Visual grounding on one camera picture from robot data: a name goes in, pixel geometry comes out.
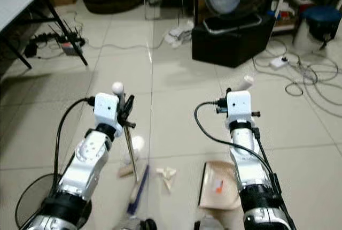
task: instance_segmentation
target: blue brush handle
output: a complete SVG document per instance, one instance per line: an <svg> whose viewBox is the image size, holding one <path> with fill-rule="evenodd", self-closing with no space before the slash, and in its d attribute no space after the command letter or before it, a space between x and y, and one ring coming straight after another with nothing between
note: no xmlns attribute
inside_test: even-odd
<svg viewBox="0 0 342 230"><path fill-rule="evenodd" d="M150 166L147 165L146 169L145 169L145 172L144 172L144 176L143 176L143 178L141 180L141 183L140 183L140 186L139 186L139 191L138 191L138 194L137 194L137 197L136 197L135 201L128 204L127 213L130 214L130 215L134 215L136 210L137 210L137 208L138 208L139 201L140 201L140 196L141 196L141 193L143 192L145 181L147 179L147 175L149 174L149 168L150 168Z"/></svg>

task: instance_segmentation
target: black box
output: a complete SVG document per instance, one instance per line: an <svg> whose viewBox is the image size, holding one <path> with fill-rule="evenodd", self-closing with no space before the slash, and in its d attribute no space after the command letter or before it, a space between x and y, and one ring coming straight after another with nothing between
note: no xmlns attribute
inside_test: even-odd
<svg viewBox="0 0 342 230"><path fill-rule="evenodd" d="M237 67L264 51L271 36L275 18L261 16L262 23L229 33L212 35L203 24L192 30L192 59Z"/></svg>

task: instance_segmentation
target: white extension socket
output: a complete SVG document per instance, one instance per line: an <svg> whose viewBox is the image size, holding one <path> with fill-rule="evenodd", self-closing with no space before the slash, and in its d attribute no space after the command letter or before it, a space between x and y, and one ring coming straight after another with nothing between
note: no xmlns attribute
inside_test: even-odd
<svg viewBox="0 0 342 230"><path fill-rule="evenodd" d="M286 57L279 56L279 57L271 60L269 63L269 66L276 71L282 67L285 67L288 64L289 64L289 61Z"/></svg>

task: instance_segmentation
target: table leg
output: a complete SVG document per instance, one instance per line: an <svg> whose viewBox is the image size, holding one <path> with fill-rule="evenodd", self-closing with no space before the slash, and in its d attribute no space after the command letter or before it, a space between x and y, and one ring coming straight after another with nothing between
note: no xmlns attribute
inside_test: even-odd
<svg viewBox="0 0 342 230"><path fill-rule="evenodd" d="M63 33L66 35L66 37L68 38L69 42L72 44L73 48L75 49L76 53L80 56L81 60L83 61L83 63L85 64L85 66L88 65L86 59L84 58L82 51L79 49L79 47L76 45L74 39L69 35L68 30L66 29L66 27L64 26L62 20L60 19L60 17L58 16L57 12L55 11L55 9L53 8L52 4L50 3L49 0L45 0L46 5L48 6L50 12L52 13L55 21L58 23L58 25L60 26L61 30L63 31Z"/></svg>
<svg viewBox="0 0 342 230"><path fill-rule="evenodd" d="M20 54L20 52L16 50L16 48L7 40L7 38L0 36L0 41L4 42L28 68L32 68L31 64L26 61L26 59Z"/></svg>

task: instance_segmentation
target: black stand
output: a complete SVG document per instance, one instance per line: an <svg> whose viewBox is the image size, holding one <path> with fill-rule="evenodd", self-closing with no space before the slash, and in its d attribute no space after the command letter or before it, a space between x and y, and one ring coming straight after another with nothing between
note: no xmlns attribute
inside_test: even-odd
<svg viewBox="0 0 342 230"><path fill-rule="evenodd" d="M64 35L68 38L68 41L71 43L73 46L74 50L76 51L77 55L81 58L85 66L88 65L86 59L84 58L81 49L77 46L75 37L73 37L70 32L66 29L65 25L63 24L62 20L58 16L57 12L53 8L52 4L50 3L49 0L44 0L45 4L49 8L50 12L52 13L53 17L49 18L42 14L40 11L32 9L32 12L35 13L40 17L40 19L28 19L28 20L22 20L19 23L20 24L34 24L34 23L43 23L43 22L56 22L60 29L63 31ZM13 52L18 58L28 67L32 68L30 63L16 50L16 48L3 36L0 35L0 41L3 41Z"/></svg>
<svg viewBox="0 0 342 230"><path fill-rule="evenodd" d="M8 41L5 37L0 35L0 41L4 42L10 49L11 51L18 56L18 58L28 67L32 68L31 64L26 61L26 59L16 50L16 48Z"/></svg>
<svg viewBox="0 0 342 230"><path fill-rule="evenodd" d="M78 54L78 56L80 56L81 60L83 61L83 63L85 64L85 66L88 65L86 59L84 58L82 51L80 50L80 48L76 45L74 38L69 34L68 30L66 29L66 27L64 26L62 20L60 19L60 17L58 16L57 12L55 11L55 9L53 8L52 4L50 3L49 0L45 0L46 5L48 6L50 12L53 15L53 20L56 21L58 23L58 25L60 26L61 30L63 31L64 35L66 35L66 37L68 38L68 40L70 41L70 43L72 44L73 48L75 49L76 53Z"/></svg>

